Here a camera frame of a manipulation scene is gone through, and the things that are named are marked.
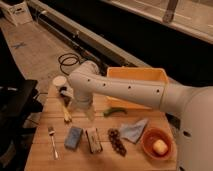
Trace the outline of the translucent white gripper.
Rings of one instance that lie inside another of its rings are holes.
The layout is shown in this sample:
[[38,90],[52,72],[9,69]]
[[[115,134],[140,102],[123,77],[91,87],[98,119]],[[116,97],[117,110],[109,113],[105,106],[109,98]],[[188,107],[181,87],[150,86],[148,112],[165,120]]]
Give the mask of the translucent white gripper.
[[76,106],[83,111],[83,113],[89,120],[95,119],[95,110],[91,101],[76,100]]

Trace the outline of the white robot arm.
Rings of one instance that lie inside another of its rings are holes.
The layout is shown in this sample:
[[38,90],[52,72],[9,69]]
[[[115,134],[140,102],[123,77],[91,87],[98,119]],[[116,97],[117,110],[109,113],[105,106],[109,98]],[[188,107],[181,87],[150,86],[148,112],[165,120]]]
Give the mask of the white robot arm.
[[177,171],[213,171],[213,86],[104,77],[92,61],[73,70],[68,81],[81,108],[89,107],[98,93],[178,117]]

